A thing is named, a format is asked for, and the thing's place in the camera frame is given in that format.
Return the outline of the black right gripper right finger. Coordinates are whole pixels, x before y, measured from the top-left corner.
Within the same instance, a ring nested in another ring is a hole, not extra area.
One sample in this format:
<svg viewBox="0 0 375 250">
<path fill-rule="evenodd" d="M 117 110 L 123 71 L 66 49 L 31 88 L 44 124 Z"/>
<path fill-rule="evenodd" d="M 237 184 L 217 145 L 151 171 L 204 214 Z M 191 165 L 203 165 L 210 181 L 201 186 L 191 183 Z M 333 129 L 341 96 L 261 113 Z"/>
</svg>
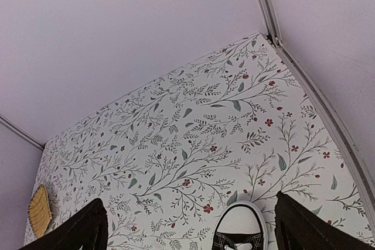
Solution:
<svg viewBox="0 0 375 250">
<path fill-rule="evenodd" d="M 282 192 L 277 193 L 275 237 L 278 249 L 373 249 L 327 224 Z"/>
</svg>

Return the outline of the black white canvas sneaker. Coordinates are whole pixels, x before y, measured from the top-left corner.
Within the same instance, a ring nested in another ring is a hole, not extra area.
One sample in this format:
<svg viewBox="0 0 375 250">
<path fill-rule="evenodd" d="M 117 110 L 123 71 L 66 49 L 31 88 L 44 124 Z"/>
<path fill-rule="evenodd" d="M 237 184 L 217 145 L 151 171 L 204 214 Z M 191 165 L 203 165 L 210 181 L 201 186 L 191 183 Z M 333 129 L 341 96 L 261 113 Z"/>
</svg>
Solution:
<svg viewBox="0 0 375 250">
<path fill-rule="evenodd" d="M 238 201 L 223 211 L 213 232 L 212 250 L 267 248 L 267 227 L 255 204 Z"/>
</svg>

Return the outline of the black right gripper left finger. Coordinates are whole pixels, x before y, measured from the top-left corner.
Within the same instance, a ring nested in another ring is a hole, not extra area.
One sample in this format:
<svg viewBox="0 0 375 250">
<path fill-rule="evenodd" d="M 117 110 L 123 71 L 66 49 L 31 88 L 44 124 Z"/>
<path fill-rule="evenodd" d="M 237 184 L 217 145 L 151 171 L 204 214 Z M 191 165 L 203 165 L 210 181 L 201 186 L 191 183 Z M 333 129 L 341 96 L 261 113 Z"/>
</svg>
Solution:
<svg viewBox="0 0 375 250">
<path fill-rule="evenodd" d="M 103 202 L 95 198 L 52 232 L 25 245 L 23 250 L 106 250 L 108 216 Z"/>
</svg>

